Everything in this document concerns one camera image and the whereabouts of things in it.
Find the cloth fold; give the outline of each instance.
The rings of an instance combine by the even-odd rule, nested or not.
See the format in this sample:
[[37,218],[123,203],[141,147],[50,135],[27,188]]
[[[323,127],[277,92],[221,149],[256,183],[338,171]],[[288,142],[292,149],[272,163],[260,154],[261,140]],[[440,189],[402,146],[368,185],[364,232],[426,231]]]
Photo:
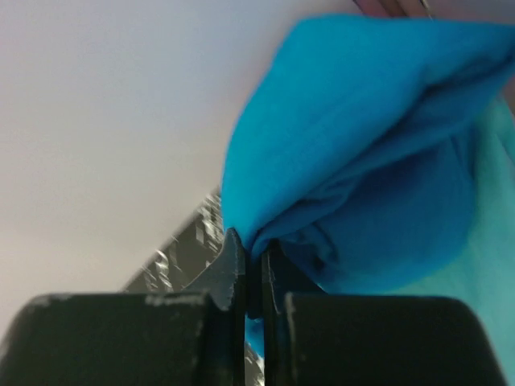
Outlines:
[[233,132],[225,228],[252,258],[280,239],[330,293],[379,294],[448,265],[476,211],[475,121],[514,53],[511,26],[301,22]]

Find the white surface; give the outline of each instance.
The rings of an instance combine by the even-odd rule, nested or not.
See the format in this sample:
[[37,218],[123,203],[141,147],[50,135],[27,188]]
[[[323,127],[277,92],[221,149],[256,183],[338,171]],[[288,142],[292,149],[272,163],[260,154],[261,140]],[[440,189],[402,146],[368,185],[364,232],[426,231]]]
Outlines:
[[336,10],[356,7],[1,1],[0,334],[35,294],[120,289],[217,184],[286,30]]

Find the teal fabric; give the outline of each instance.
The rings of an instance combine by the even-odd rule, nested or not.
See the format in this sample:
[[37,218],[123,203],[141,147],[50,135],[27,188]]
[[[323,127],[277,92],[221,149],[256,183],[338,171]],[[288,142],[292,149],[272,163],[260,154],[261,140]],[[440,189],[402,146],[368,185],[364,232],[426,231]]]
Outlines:
[[492,103],[478,128],[476,215],[465,250],[448,266],[389,293],[467,303],[515,384],[515,127],[505,102]]
[[[449,265],[476,214],[475,122],[514,53],[511,26],[301,22],[234,130],[224,226],[254,260],[280,239],[330,293],[381,294]],[[261,336],[249,323],[262,354]]]

